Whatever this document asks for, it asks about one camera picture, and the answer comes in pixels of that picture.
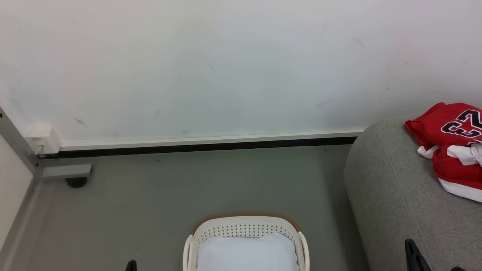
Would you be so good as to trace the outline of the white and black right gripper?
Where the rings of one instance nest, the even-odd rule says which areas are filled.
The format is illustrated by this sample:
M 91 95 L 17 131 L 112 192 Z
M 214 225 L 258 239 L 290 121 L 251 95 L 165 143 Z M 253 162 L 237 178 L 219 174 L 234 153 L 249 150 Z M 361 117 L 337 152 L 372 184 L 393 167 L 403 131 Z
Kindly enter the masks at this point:
M 406 239 L 404 245 L 407 271 L 431 271 L 431 268 L 413 239 Z M 451 269 L 451 271 L 466 270 L 460 266 L 455 266 Z

